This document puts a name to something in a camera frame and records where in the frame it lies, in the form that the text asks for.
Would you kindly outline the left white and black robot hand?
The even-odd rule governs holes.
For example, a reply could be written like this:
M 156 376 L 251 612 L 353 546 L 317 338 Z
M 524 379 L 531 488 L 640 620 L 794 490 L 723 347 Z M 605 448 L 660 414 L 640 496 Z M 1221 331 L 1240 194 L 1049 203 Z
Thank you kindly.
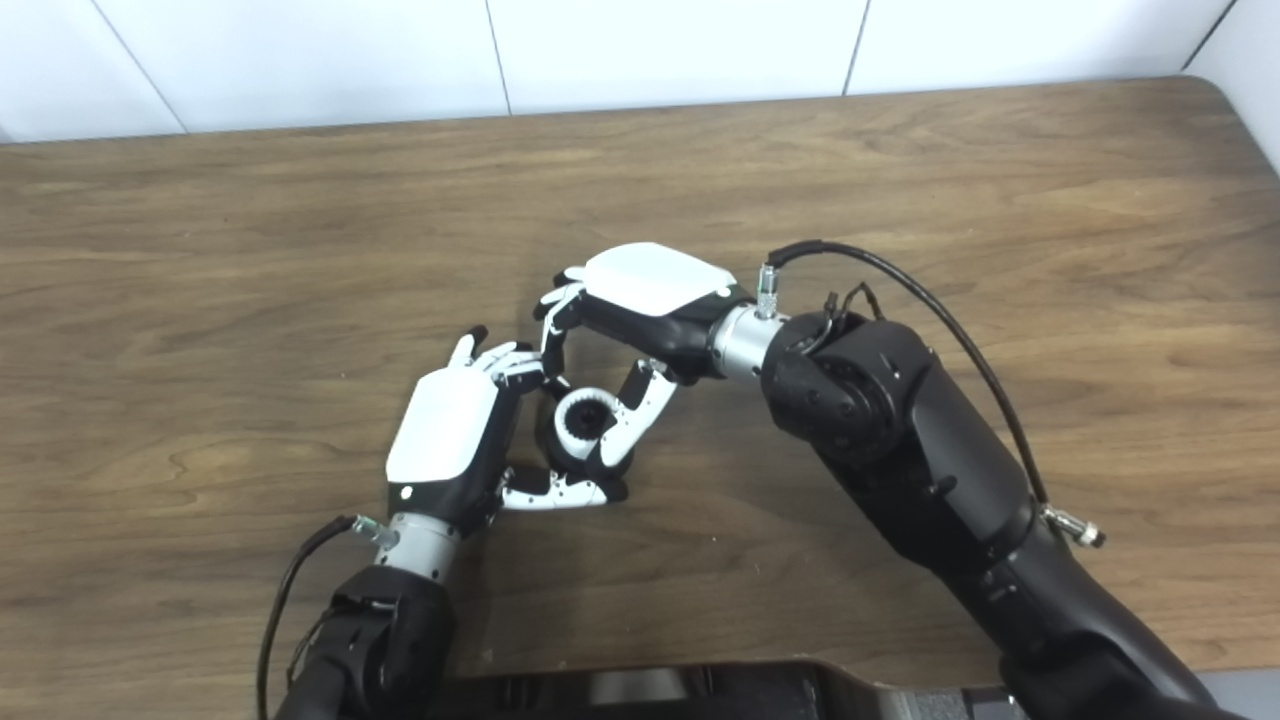
M 623 474 L 613 482 L 575 480 L 557 471 L 541 443 L 554 398 L 541 355 L 511 341 L 484 348 L 488 331 L 475 325 L 447 363 L 421 377 L 387 459 L 388 512 L 421 515 L 471 534 L 500 510 L 516 512 L 622 503 Z M 544 459 L 526 465 L 509 457 L 524 400 L 543 396 L 535 441 Z

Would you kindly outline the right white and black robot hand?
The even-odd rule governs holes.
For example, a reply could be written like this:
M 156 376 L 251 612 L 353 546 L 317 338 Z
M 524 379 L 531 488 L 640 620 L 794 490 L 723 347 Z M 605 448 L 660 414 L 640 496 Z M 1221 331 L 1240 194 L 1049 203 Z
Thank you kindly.
M 541 432 L 550 465 L 575 480 L 621 478 L 677 389 L 723 377 L 716 333 L 754 302 L 724 268 L 653 242 L 608 249 L 561 272 L 534 309 L 556 401 Z M 640 352 L 618 391 L 571 388 L 564 345 L 579 328 Z

